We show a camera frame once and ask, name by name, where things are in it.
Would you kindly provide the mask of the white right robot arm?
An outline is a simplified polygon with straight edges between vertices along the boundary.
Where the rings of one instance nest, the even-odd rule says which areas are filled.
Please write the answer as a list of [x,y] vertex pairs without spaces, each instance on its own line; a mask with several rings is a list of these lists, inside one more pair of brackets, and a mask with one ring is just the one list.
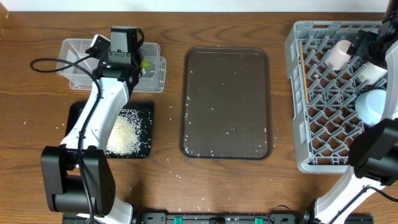
[[385,106],[381,121],[354,139],[347,170],[315,201],[309,223],[344,223],[370,195],[397,181],[397,18],[384,18],[377,33],[358,31],[347,53],[387,68]]

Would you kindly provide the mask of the light blue bowl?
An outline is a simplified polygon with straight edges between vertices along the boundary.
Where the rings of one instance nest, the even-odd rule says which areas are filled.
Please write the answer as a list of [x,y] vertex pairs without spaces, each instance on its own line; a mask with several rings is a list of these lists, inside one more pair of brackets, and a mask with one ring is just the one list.
[[386,101],[386,90],[371,90],[359,95],[355,102],[358,117],[368,126],[374,126],[381,120]]

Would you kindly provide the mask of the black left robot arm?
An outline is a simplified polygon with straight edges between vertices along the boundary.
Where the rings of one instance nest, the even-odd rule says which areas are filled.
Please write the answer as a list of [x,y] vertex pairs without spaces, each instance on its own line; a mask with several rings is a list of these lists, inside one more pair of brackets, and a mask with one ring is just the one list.
[[64,60],[92,81],[90,97],[74,127],[59,146],[46,146],[40,163],[49,210],[74,213],[85,223],[134,223],[134,208],[116,196],[106,146],[116,118],[129,101],[141,73],[140,29],[115,30],[110,39],[97,35],[86,50],[99,64],[89,72]]

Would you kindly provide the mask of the pink cup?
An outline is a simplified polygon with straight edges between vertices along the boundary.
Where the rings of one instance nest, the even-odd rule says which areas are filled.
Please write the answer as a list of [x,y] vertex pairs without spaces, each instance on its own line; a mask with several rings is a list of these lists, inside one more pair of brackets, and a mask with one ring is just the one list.
[[330,51],[329,56],[325,60],[328,67],[332,67],[334,71],[341,70],[349,62],[351,56],[347,51],[351,45],[348,40],[340,40],[337,42]]

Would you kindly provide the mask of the green yellow wrapper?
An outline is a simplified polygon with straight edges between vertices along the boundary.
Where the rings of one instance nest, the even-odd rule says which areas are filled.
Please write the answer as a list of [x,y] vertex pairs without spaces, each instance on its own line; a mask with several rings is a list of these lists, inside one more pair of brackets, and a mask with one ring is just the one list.
[[143,60],[142,62],[141,62],[141,68],[142,69],[145,69],[145,70],[148,70],[149,69],[149,62],[147,61],[147,60]]

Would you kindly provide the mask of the cream white cup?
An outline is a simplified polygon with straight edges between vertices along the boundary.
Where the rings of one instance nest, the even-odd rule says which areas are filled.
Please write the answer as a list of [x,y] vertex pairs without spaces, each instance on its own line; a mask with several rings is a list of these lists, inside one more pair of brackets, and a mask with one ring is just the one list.
[[363,69],[360,71],[358,75],[358,79],[361,82],[367,82],[368,85],[374,85],[377,81],[379,81],[385,74],[387,70],[378,67],[371,62],[366,62],[363,65]]

